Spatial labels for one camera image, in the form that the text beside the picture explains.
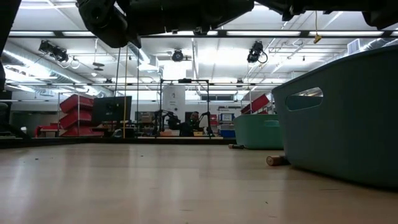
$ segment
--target pole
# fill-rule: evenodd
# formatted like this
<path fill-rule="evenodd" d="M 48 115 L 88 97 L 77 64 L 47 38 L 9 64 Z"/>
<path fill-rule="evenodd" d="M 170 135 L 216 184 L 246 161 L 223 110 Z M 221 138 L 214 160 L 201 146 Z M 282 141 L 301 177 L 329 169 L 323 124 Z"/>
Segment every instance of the pole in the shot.
<path fill-rule="evenodd" d="M 140 51 L 138 51 L 138 58 L 137 58 L 137 110 L 136 110 L 137 116 L 138 116 L 138 101 L 139 101 L 139 57 L 140 57 Z"/>
<path fill-rule="evenodd" d="M 207 81 L 207 116 L 210 116 L 210 82 L 209 81 Z"/>
<path fill-rule="evenodd" d="M 77 136 L 80 137 L 80 94 L 77 94 Z"/>
<path fill-rule="evenodd" d="M 60 119 L 61 119 L 60 103 L 61 103 L 61 93 L 58 93 L 58 123 L 57 123 L 57 137 L 60 136 Z"/>
<path fill-rule="evenodd" d="M 250 99 L 250 114 L 253 113 L 252 108 L 251 108 L 251 89 L 249 90 L 249 99 Z"/>
<path fill-rule="evenodd" d="M 160 78 L 160 105 L 159 105 L 159 108 L 160 108 L 159 114 L 160 114 L 160 116 L 158 115 L 158 117 L 160 117 L 160 122 L 159 122 L 160 128 L 157 130 L 157 136 L 160 135 L 160 129 L 162 128 L 162 122 L 163 122 L 163 119 L 162 119 L 162 94 L 163 94 L 163 86 L 162 86 L 162 85 L 163 85 L 163 79 Z"/>
<path fill-rule="evenodd" d="M 271 113 L 274 114 L 274 95 L 271 93 Z"/>

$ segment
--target ceiling duct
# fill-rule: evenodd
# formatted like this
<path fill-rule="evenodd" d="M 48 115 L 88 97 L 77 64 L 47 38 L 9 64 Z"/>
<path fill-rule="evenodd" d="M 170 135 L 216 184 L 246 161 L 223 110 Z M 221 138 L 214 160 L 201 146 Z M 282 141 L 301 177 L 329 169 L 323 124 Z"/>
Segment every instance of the ceiling duct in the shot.
<path fill-rule="evenodd" d="M 363 51 L 367 51 L 367 50 L 374 50 L 374 49 L 378 49 L 378 48 L 381 48 L 381 47 L 387 47 L 389 45 L 398 44 L 397 39 L 394 39 L 394 38 L 378 38 L 378 39 L 375 39 L 375 40 L 356 39 L 352 43 L 354 43 L 354 42 L 359 45 L 359 50 L 356 51 L 355 53 L 363 52 Z M 328 60 L 326 60 L 325 63 L 323 63 L 323 65 L 326 65 L 326 64 L 328 64 L 330 62 L 333 62 L 335 60 L 338 60 L 340 58 L 343 58 L 343 57 L 346 57 L 346 56 L 349 56 L 349 55 L 350 54 L 349 54 L 348 50 L 345 50 L 344 52 L 342 52 L 342 53 L 340 53 L 338 55 L 335 55 L 334 57 L 329 58 Z"/>
<path fill-rule="evenodd" d="M 92 81 L 85 79 L 76 73 L 73 73 L 67 69 L 61 68 L 59 65 L 48 61 L 45 58 L 40 59 L 40 56 L 28 52 L 15 44 L 7 42 L 3 57 L 12 58 L 14 62 L 18 61 L 23 65 L 32 66 L 33 64 L 41 65 L 43 72 L 49 73 L 51 77 L 57 77 L 52 80 L 54 83 L 91 83 Z M 91 86 L 90 88 L 98 92 L 98 94 L 113 96 L 112 91 L 102 86 Z"/>

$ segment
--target cable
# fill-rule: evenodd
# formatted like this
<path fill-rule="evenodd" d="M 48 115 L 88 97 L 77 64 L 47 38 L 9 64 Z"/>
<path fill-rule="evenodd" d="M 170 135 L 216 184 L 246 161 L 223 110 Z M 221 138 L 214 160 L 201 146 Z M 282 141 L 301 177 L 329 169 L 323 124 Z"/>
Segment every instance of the cable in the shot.
<path fill-rule="evenodd" d="M 313 43 L 316 44 L 320 40 L 322 40 L 322 36 L 318 35 L 318 11 L 315 11 L 315 40 Z"/>
<path fill-rule="evenodd" d="M 129 56 L 129 48 L 126 47 L 126 75 L 124 76 L 124 116 L 123 116 L 123 139 L 126 138 L 126 103 L 127 103 L 127 63 Z"/>
<path fill-rule="evenodd" d="M 77 62 L 78 64 L 77 64 L 77 66 L 73 66 L 72 65 L 72 62 Z M 73 69 L 78 69 L 79 67 L 80 67 L 80 61 L 79 60 L 77 60 L 77 59 L 75 59 L 75 58 L 73 58 L 73 60 L 70 62 L 70 65 L 69 65 L 71 68 L 73 68 Z"/>
<path fill-rule="evenodd" d="M 318 11 L 315 11 L 315 33 L 318 35 Z"/>
<path fill-rule="evenodd" d="M 32 65 L 36 64 L 37 62 L 39 62 L 39 60 L 42 60 L 42 59 L 44 58 L 44 56 L 46 56 L 47 54 L 48 54 L 48 53 L 45 53 L 45 54 L 43 54 L 42 56 L 40 56 L 40 58 L 37 59 L 35 62 L 33 62 Z"/>
<path fill-rule="evenodd" d="M 265 52 L 262 52 L 265 56 L 266 56 L 266 60 L 264 61 L 264 62 L 262 62 L 262 61 L 260 61 L 260 58 L 259 58 L 259 60 L 257 60 L 259 63 L 261 63 L 261 64 L 265 64 L 265 63 L 267 63 L 268 62 L 268 55 L 265 53 Z"/>

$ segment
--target black monitor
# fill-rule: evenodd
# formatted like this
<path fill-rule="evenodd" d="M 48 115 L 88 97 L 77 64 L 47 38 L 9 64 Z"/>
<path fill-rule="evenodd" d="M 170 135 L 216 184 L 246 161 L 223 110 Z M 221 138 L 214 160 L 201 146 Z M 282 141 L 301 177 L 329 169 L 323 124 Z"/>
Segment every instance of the black monitor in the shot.
<path fill-rule="evenodd" d="M 93 123 L 103 121 L 129 121 L 132 97 L 126 97 L 126 117 L 124 117 L 124 96 L 95 98 L 93 107 Z"/>

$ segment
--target red shelf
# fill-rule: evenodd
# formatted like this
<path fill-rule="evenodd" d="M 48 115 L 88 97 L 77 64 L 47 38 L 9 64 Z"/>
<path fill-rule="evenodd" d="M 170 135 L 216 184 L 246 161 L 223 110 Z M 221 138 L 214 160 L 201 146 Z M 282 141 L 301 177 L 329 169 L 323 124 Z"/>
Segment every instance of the red shelf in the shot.
<path fill-rule="evenodd" d="M 61 127 L 63 129 L 68 129 L 70 126 L 77 124 L 78 113 L 77 109 L 70 111 L 66 116 L 60 120 Z M 91 125 L 91 112 L 90 111 L 80 111 L 80 126 Z"/>
<path fill-rule="evenodd" d="M 102 132 L 96 132 L 91 130 L 91 127 L 80 127 L 79 132 L 77 126 L 73 126 L 68 129 L 61 137 L 78 137 L 78 136 L 88 136 L 88 137 L 101 137 L 104 135 Z"/>
<path fill-rule="evenodd" d="M 245 106 L 242 110 L 242 114 L 253 114 L 254 112 L 258 111 L 259 109 L 265 107 L 269 103 L 269 100 L 265 94 L 261 95 L 259 98 L 255 99 L 251 103 L 251 111 L 250 111 L 250 104 Z"/>
<path fill-rule="evenodd" d="M 62 112 L 69 113 L 73 109 L 77 109 L 78 106 L 78 95 L 74 94 L 60 103 Z M 80 97 L 80 110 L 91 111 L 93 109 L 94 100 L 81 96 Z"/>

